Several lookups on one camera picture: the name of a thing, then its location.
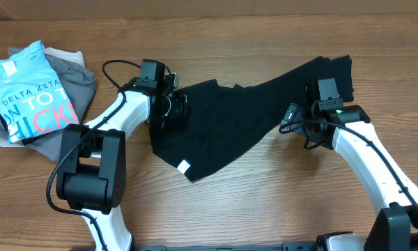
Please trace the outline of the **black t-shirt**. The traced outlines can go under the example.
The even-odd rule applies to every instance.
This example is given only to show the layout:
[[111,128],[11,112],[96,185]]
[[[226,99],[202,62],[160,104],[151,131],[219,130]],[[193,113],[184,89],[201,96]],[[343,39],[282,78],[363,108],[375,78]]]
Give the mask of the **black t-shirt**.
[[153,153],[168,164],[189,164],[184,175],[196,181],[227,166],[280,124],[290,104],[304,107],[306,86],[319,79],[335,79],[341,98],[353,101],[349,56],[314,60],[256,86],[218,85],[212,79],[179,89],[190,107],[186,123],[165,123],[149,130]]

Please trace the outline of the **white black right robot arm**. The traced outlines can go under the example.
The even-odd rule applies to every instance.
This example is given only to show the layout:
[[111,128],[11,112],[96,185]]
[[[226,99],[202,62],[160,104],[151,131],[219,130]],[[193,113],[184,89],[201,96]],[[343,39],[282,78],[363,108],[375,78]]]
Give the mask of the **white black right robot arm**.
[[323,146],[339,154],[364,188],[376,215],[368,235],[321,234],[311,250],[418,250],[418,186],[408,178],[358,105],[324,109],[292,103],[279,128],[306,139],[306,150]]

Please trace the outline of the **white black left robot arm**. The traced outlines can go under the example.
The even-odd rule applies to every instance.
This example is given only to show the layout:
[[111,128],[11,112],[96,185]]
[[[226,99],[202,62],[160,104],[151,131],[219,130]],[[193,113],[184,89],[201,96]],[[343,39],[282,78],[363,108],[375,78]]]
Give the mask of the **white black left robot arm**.
[[59,163],[49,178],[51,190],[68,203],[65,213],[80,215],[95,241],[94,250],[134,250],[120,204],[126,188],[126,141],[145,121],[188,115],[187,98],[174,93],[176,73],[159,79],[134,77],[114,103],[84,125],[68,125],[62,134]]

